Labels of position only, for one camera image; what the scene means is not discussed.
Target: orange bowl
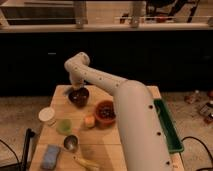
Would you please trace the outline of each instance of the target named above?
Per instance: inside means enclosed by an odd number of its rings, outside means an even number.
[[[113,102],[110,100],[104,100],[98,103],[94,115],[95,119],[103,125],[114,123],[116,115],[114,113]]]

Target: blue sponge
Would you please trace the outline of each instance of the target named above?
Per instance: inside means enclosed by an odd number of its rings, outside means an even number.
[[[53,170],[57,163],[57,157],[60,153],[60,147],[48,145],[41,163],[42,169]]]

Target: banana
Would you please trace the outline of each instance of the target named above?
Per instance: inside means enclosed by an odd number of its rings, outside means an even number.
[[[100,171],[100,165],[94,161],[76,156],[74,156],[74,160],[89,171]]]

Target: green container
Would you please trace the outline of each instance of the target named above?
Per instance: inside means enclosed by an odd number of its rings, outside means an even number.
[[[166,103],[163,101],[163,99],[155,99],[154,104],[159,116],[161,127],[167,139],[170,154],[182,152],[184,147],[177,135],[176,128],[173,124],[173,120]]]

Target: wooden cutting board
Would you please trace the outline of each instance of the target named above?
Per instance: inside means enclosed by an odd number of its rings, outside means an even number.
[[[108,128],[94,127],[92,129],[85,128],[83,118],[87,114],[94,112],[95,106],[102,100],[112,100],[112,96],[95,86],[87,86],[90,92],[90,97],[82,109],[76,108],[68,99],[68,85],[59,85],[54,93],[51,107],[56,112],[56,119],[70,119],[72,123],[72,133],[79,139],[79,149],[73,154],[67,152],[63,148],[63,141],[66,136],[60,135],[55,130],[55,125],[52,127],[43,126],[38,144],[30,166],[30,171],[39,171],[42,157],[48,144],[54,144],[61,147],[61,153],[57,160],[57,171],[85,171],[78,165],[73,156],[84,157],[96,161],[101,165],[101,171],[125,171],[126,164],[124,154],[120,142],[119,132],[116,123]],[[158,87],[148,87],[153,93],[154,98],[161,98]],[[174,165],[174,171],[183,171],[183,165],[179,154],[171,156]]]

